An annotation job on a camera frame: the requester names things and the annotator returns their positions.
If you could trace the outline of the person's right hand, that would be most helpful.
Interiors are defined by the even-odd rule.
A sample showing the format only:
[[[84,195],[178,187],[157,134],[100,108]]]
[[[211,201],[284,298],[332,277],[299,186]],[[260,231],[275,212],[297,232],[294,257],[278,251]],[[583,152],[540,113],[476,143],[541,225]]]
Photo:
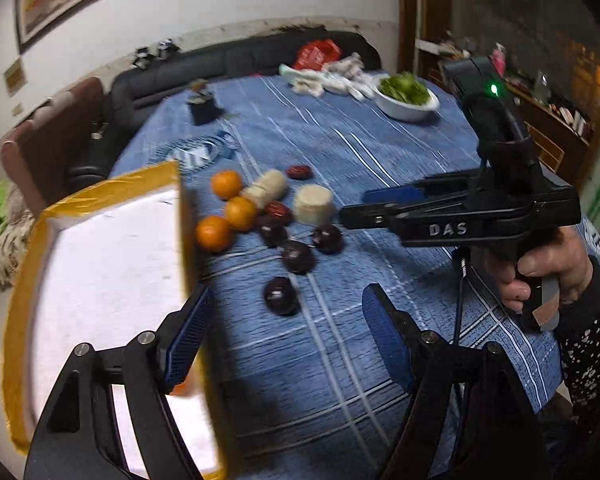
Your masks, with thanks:
[[[483,259],[486,272],[498,285],[501,303],[515,312],[520,312],[531,296],[529,284],[516,278],[517,272],[526,278],[555,275],[561,304],[577,301],[593,275],[592,262],[574,226],[562,226],[554,240],[527,252],[516,264],[499,259],[488,250]]]

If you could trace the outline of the person's patterned sleeve forearm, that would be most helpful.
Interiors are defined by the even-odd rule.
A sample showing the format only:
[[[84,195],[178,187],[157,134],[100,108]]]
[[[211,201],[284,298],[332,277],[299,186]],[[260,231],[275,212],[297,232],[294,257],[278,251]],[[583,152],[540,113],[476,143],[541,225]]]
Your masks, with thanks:
[[[554,337],[562,379],[576,410],[600,406],[600,264],[592,257],[592,278],[578,300],[560,308]]]

